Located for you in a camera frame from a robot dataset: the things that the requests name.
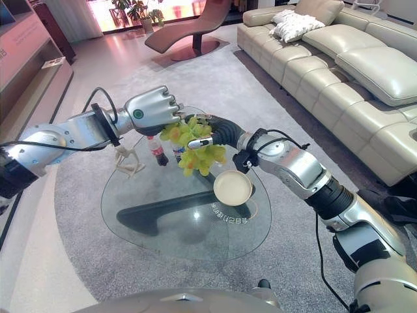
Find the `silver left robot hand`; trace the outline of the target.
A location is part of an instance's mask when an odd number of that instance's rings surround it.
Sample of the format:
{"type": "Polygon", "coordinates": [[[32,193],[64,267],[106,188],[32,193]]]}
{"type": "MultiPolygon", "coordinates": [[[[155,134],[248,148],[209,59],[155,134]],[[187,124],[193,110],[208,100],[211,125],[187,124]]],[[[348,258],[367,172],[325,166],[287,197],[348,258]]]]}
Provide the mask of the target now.
{"type": "Polygon", "coordinates": [[[129,99],[125,105],[133,128],[145,136],[155,136],[165,126],[182,120],[182,105],[166,85],[155,87],[129,99]]]}

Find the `black cloth right robot hand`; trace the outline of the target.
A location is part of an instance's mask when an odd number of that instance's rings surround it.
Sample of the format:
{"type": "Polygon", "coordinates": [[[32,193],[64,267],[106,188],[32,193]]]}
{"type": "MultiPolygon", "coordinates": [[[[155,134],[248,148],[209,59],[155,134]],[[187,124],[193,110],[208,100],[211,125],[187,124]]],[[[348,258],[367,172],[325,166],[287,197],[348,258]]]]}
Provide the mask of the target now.
{"type": "Polygon", "coordinates": [[[203,136],[198,139],[191,140],[187,143],[187,148],[196,150],[210,145],[228,145],[237,151],[238,141],[241,136],[245,135],[245,131],[236,123],[209,114],[187,114],[182,113],[181,119],[188,122],[192,117],[196,117],[198,121],[207,122],[212,128],[211,135],[203,136]]]}

